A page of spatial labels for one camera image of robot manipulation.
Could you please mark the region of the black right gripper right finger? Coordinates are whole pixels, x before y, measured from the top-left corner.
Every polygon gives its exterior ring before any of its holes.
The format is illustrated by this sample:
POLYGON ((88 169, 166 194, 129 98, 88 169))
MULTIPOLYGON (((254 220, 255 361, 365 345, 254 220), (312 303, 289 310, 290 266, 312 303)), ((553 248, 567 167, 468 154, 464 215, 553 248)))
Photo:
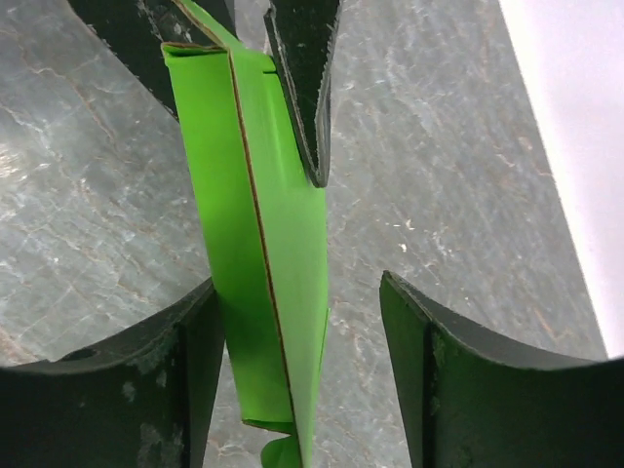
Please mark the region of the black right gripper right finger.
POLYGON ((623 362, 492 331, 393 272, 379 299, 415 467, 619 467, 623 362))

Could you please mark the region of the green paper box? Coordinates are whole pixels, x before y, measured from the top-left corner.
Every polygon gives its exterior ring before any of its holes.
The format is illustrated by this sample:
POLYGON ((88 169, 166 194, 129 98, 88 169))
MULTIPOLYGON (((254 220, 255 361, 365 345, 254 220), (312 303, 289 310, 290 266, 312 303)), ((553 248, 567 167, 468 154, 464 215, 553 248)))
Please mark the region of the green paper box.
POLYGON ((265 467, 307 467, 326 340, 326 192, 301 162, 275 60, 205 9, 210 46, 162 47, 241 417, 277 439, 265 467))

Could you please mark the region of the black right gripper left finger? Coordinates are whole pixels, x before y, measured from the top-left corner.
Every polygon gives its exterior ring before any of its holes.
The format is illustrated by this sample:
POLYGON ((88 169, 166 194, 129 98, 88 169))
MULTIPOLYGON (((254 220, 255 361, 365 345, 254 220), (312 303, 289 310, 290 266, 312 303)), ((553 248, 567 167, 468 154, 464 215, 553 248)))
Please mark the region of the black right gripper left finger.
POLYGON ((3 368, 2 466, 202 466, 223 348, 205 281, 58 361, 3 368))

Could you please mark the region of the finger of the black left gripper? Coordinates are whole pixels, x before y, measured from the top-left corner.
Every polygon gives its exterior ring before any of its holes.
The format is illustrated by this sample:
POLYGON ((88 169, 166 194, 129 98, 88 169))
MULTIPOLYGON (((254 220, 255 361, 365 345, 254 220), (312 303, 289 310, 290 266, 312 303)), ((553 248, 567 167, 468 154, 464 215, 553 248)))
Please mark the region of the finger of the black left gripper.
POLYGON ((90 26, 138 81, 177 116, 164 42, 210 47, 214 42, 173 1, 71 1, 90 26))
POLYGON ((264 23, 304 171, 317 188, 331 167, 331 73, 340 0, 275 0, 264 23))

